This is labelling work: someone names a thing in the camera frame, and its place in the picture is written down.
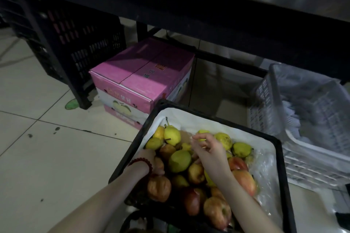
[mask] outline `black plastic crate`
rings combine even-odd
[[[151,127],[158,113],[169,107],[183,110],[195,116],[199,116],[208,120],[219,122],[220,124],[227,125],[229,127],[243,130],[247,133],[264,138],[270,141],[271,143],[273,143],[276,149],[276,163],[277,163],[277,172],[278,172],[279,186],[280,186],[281,207],[283,212],[283,231],[286,233],[296,233],[294,213],[293,213],[293,207],[291,204],[291,196],[289,193],[287,174],[286,174],[286,168],[285,168],[284,159],[283,159],[281,142],[273,136],[258,132],[256,130],[247,128],[242,125],[235,124],[230,121],[207,116],[201,112],[191,110],[186,106],[182,106],[182,105],[170,102],[168,100],[160,100],[156,104],[155,108],[151,111],[151,114],[148,116],[146,122],[143,124],[142,128],[140,129],[137,136],[135,137],[134,141],[131,143],[129,149],[127,150],[124,157],[120,161],[119,165],[113,172],[108,183],[111,183],[112,181],[114,181],[123,172],[124,168],[127,167],[130,160],[133,158],[134,154],[137,152],[142,139],[147,134],[149,128]],[[128,205],[133,205],[140,210],[145,210],[148,214],[151,214],[156,218],[159,218],[171,225],[174,225],[180,229],[183,229],[189,232],[191,231],[192,232],[194,231],[211,232],[211,233],[220,232],[212,228],[211,226],[209,226],[200,217],[190,217],[184,211],[172,208],[166,203],[160,203],[160,202],[152,201],[150,199],[144,200],[142,195],[140,196],[140,198],[142,199],[135,200],[130,198],[129,196],[125,200],[125,203]]]
[[[46,73],[90,107],[89,70],[126,48],[119,17],[63,0],[0,0],[0,10]]]

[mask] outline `red beaded bracelet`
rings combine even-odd
[[[151,164],[151,162],[149,162],[149,160],[145,159],[144,157],[138,157],[137,159],[134,159],[134,160],[130,161],[128,166],[130,166],[131,164],[133,164],[135,162],[139,162],[139,161],[146,162],[148,167],[149,167],[148,174],[152,173],[152,170],[153,170],[152,164]]]

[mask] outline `left hand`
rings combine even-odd
[[[156,175],[163,175],[164,174],[164,170],[162,169],[157,169],[155,162],[154,162],[154,157],[155,157],[155,151],[153,149],[141,149],[137,156],[135,157],[136,159],[139,157],[144,157],[145,159],[147,159],[153,168],[152,173],[156,174]]]

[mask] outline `green spot on floor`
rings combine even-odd
[[[79,104],[78,104],[77,99],[72,99],[65,105],[64,108],[66,110],[74,110],[74,109],[76,109],[78,107],[79,107]]]

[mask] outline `crate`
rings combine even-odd
[[[0,0],[0,10],[46,73],[69,85],[87,109],[89,70],[126,48],[119,17],[63,0]]]
[[[283,104],[287,101],[286,96],[292,96],[293,105],[299,107],[300,114],[287,115],[291,111],[286,109],[286,103]],[[312,143],[300,136],[298,121],[304,122],[306,113],[300,110],[300,100],[296,96],[309,101],[310,120],[315,125],[322,125],[321,136],[328,137],[329,141]],[[336,186],[350,182],[349,114],[350,98],[337,81],[300,68],[276,64],[270,66],[268,75],[253,92],[248,120],[252,129],[282,141],[291,182],[312,189],[336,189]],[[320,135],[310,131],[304,130],[303,135],[320,139]]]
[[[196,117],[199,117],[199,118],[196,118],[196,120],[200,120],[200,121],[210,120],[210,121],[213,121],[213,123],[215,124],[220,123],[221,125],[225,125],[231,128],[236,128],[236,129],[248,132],[250,134],[253,134],[255,136],[264,138],[267,141],[270,141],[273,144],[276,151],[277,172],[278,172],[279,189],[280,189],[280,196],[281,196],[281,208],[282,208],[282,216],[283,216],[282,217],[283,231],[288,233],[296,233],[293,207],[291,205],[291,197],[289,194],[281,142],[277,138],[269,136],[267,134],[263,134],[253,129],[249,129],[247,127],[237,125],[235,123],[232,123],[230,121],[226,121],[220,118],[215,118],[215,117],[213,118],[213,117],[206,116],[205,114],[202,114],[197,111],[193,111],[188,107],[175,104],[168,100],[160,100],[159,102],[157,102],[157,104],[155,105],[155,108],[151,111],[151,114],[147,118],[146,122],[142,126],[141,130],[135,137],[132,144],[130,145],[128,151],[125,153],[119,165],[116,167],[115,171],[113,172],[111,178],[109,179],[109,183],[114,181],[123,172],[124,168],[127,167],[127,165],[132,160],[135,153],[138,151],[138,149],[140,149],[141,143],[142,142],[145,143],[146,139],[148,139],[151,136],[152,133],[148,133],[148,131],[152,126],[152,124],[155,123],[156,125],[158,125],[160,123],[159,120],[162,120],[162,118],[161,119],[157,118],[157,115],[163,110],[168,108],[175,108],[177,110],[185,111]],[[156,201],[150,200],[149,198],[145,200],[145,198],[142,198],[142,196],[139,196],[139,200],[137,199],[135,200],[133,197],[129,196],[125,200],[125,203],[127,205],[133,205],[134,207],[140,210],[146,210],[147,213],[152,215],[153,217],[163,220],[164,222],[167,222],[179,229],[185,230],[186,232],[187,231],[188,232],[191,232],[191,231],[212,232],[212,233],[220,232],[218,230],[213,229],[211,226],[209,226],[199,216],[190,217],[183,210],[170,207],[169,205],[167,205],[167,203],[156,202]]]

